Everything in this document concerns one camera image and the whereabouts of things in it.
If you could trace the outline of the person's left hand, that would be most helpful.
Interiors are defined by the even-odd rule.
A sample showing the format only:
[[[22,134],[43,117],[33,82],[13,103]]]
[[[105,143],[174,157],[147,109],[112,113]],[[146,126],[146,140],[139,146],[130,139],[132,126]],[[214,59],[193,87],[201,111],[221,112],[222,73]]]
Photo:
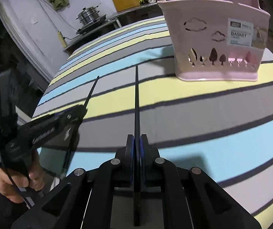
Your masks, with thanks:
[[[29,176],[26,177],[19,172],[8,170],[13,182],[18,188],[30,187],[35,191],[40,191],[44,188],[44,175],[42,167],[40,166],[39,156],[37,150],[32,154],[32,165],[29,168]],[[8,198],[13,203],[19,204],[24,200],[22,196],[16,191],[14,184],[10,180],[4,168],[0,169],[0,193]]]

